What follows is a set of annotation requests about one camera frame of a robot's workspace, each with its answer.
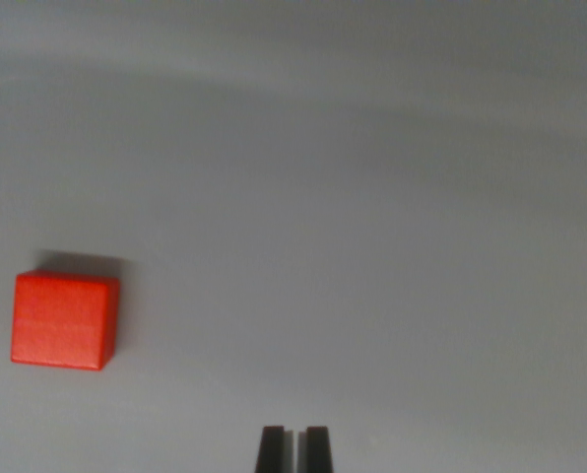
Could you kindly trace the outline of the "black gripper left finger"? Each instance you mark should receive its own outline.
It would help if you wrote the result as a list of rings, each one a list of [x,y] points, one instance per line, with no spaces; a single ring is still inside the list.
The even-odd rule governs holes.
[[[255,473],[294,471],[293,432],[284,426],[266,426],[261,433]]]

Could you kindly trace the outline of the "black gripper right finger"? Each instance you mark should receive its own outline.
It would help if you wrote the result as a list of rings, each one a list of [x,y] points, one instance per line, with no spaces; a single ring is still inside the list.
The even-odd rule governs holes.
[[[329,429],[311,426],[297,437],[297,473],[333,473]]]

